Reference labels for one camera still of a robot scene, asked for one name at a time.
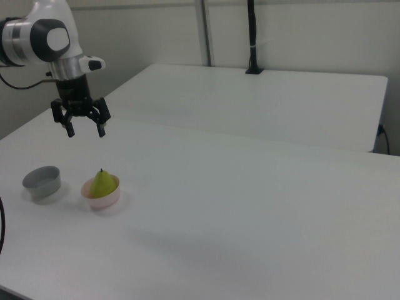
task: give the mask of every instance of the wall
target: wall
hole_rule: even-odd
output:
[[[106,96],[153,63],[204,64],[203,25],[194,0],[68,1],[85,54],[106,61],[107,68],[88,75],[93,98]],[[0,0],[0,18],[26,15],[31,1]],[[43,78],[46,66],[2,68],[19,86]],[[50,107],[54,84],[29,91],[0,82],[0,139]]]
[[[391,152],[400,155],[400,3],[304,4],[310,1],[256,5],[260,65],[267,69],[388,77],[382,122]],[[208,4],[213,64],[246,68],[246,1],[209,0]],[[378,140],[377,150],[386,152],[383,137]]]

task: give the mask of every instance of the black cord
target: black cord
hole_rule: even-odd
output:
[[[385,139],[386,139],[387,155],[390,155],[389,138],[388,138],[388,134],[386,133],[386,130],[384,128],[382,128],[382,133],[385,135]]]
[[[4,206],[0,198],[0,216],[1,216],[1,235],[0,235],[0,254],[3,250],[4,236],[6,235],[6,217],[4,215]]]
[[[254,27],[255,27],[255,36],[256,36],[256,39],[257,39],[257,20],[256,20],[256,15],[254,15]],[[249,58],[249,69],[250,69],[250,66],[251,66],[251,56]]]
[[[35,84],[32,84],[31,86],[17,87],[17,86],[13,86],[12,84],[9,84],[9,83],[1,76],[1,74],[0,74],[0,79],[1,79],[1,81],[4,82],[7,86],[9,86],[10,88],[13,88],[13,89],[31,89],[31,88],[34,88],[35,86],[38,86],[39,84],[43,83],[43,80],[41,80],[41,81],[39,81],[39,82],[37,82],[37,83],[35,83]]]

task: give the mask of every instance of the white table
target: white table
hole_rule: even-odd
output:
[[[152,65],[112,92],[119,118],[339,149],[373,150],[382,76]]]
[[[68,139],[46,111],[0,141],[0,285],[33,300],[400,295],[400,160],[114,117]],[[55,165],[39,202],[21,181]],[[92,211],[104,168],[122,196]]]

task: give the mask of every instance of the green pear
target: green pear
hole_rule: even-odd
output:
[[[117,189],[117,184],[107,171],[101,169],[97,172],[90,187],[90,193],[94,198],[101,198],[110,195]]]

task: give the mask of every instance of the gray bowl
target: gray bowl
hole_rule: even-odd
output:
[[[26,175],[22,185],[31,193],[33,198],[46,197],[60,188],[60,170],[53,166],[40,167]]]

